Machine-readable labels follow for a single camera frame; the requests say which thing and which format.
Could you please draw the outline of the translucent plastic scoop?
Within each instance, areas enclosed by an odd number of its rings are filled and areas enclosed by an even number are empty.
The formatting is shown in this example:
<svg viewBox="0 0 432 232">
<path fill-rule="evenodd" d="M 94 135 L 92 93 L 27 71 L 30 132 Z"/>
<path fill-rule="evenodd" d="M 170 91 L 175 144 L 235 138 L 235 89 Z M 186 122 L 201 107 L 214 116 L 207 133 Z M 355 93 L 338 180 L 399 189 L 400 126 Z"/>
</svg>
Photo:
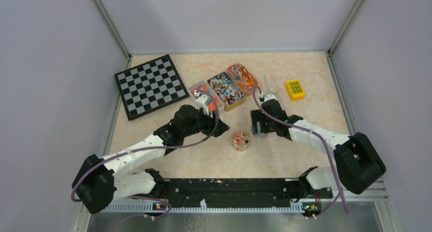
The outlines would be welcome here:
<svg viewBox="0 0 432 232">
<path fill-rule="evenodd" d="M 277 83 L 276 78 L 272 75 L 272 74 L 266 74 L 264 76 L 264 84 L 265 84 L 265 92 L 264 94 L 275 94 L 277 97 L 277 102 L 280 102 L 280 97 L 279 97 L 279 92 L 280 92 L 280 87 Z"/>
</svg>

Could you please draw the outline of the clear plastic jar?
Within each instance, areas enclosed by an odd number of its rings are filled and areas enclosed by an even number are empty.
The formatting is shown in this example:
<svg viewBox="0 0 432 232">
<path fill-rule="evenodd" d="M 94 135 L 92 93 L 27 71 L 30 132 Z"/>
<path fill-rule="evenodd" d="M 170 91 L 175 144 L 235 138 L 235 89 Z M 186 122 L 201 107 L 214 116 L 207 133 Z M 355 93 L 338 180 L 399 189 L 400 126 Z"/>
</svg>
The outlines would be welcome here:
<svg viewBox="0 0 432 232">
<path fill-rule="evenodd" d="M 236 151 L 244 151 L 251 143 L 251 134 L 243 129 L 237 129 L 231 134 L 231 145 Z"/>
</svg>

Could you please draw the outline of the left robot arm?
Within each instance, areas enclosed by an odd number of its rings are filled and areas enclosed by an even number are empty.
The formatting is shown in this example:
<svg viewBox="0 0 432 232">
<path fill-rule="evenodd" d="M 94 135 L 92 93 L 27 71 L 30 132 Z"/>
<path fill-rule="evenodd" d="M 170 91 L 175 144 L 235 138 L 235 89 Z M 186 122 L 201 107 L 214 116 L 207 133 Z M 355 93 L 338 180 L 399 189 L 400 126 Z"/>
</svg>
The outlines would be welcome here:
<svg viewBox="0 0 432 232">
<path fill-rule="evenodd" d="M 88 156 L 73 183 L 71 199 L 81 202 L 90 214 L 104 210 L 112 201 L 135 194 L 157 198 L 163 193 L 162 182 L 150 174 L 130 174 L 139 166 L 169 153 L 186 148 L 185 138 L 202 133 L 205 138 L 219 137 L 229 130 L 218 111 L 205 113 L 183 105 L 167 124 L 144 140 L 115 154 Z"/>
</svg>

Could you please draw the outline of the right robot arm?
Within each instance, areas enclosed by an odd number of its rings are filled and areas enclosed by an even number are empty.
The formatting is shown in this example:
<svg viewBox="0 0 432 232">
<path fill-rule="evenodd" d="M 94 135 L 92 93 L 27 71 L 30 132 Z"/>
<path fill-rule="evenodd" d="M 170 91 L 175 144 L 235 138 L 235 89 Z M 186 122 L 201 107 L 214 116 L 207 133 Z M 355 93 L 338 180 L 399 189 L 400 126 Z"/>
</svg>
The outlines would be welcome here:
<svg viewBox="0 0 432 232">
<path fill-rule="evenodd" d="M 312 168 L 303 174 L 305 179 L 299 183 L 299 192 L 305 197 L 313 197 L 319 189 L 337 186 L 361 194 L 387 171 L 375 147 L 361 132 L 338 134 L 301 116 L 288 116 L 276 99 L 263 102 L 250 116 L 254 134 L 275 133 L 330 155 L 332 166 Z"/>
</svg>

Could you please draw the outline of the white candy tin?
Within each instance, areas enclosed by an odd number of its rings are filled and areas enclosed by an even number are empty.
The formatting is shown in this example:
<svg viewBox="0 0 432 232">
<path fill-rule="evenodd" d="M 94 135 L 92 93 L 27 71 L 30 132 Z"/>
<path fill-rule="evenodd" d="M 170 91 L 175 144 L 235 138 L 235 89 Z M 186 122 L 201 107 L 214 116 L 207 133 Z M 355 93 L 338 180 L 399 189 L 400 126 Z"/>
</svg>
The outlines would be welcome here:
<svg viewBox="0 0 432 232">
<path fill-rule="evenodd" d="M 216 94 L 216 92 L 210 87 L 210 85 L 206 82 L 206 81 L 204 81 L 204 80 L 201 80 L 201 81 L 199 81 L 198 83 L 196 83 L 196 84 L 194 84 L 194 85 L 192 85 L 192 86 L 190 86 L 189 88 L 188 88 L 188 91 L 189 91 L 189 94 L 190 94 L 190 96 L 195 100 L 196 99 L 196 97 L 194 97 L 194 95 L 193 95 L 193 92 L 195 91 L 195 90 L 202 90 L 202 91 L 206 91 L 206 92 L 208 92 L 209 94 L 211 94 L 211 96 L 215 99 L 215 101 L 217 102 L 217 107 L 218 107 L 218 111 L 219 111 L 219 114 L 222 114 L 222 113 L 224 113 L 224 111 L 225 111 L 225 105 L 224 105 L 224 103 L 223 103 L 223 101 L 219 98 L 219 96 Z"/>
</svg>

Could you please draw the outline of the silver jar lid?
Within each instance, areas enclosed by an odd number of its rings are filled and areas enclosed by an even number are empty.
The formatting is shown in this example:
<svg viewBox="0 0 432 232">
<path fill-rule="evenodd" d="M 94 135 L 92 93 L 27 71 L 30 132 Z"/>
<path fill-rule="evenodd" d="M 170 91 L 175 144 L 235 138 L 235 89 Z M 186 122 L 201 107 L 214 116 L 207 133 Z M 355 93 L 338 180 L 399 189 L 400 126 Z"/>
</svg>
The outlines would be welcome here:
<svg viewBox="0 0 432 232">
<path fill-rule="evenodd" d="M 264 138 L 267 135 L 267 128 L 257 123 L 256 125 L 251 126 L 252 135 L 256 138 Z"/>
</svg>

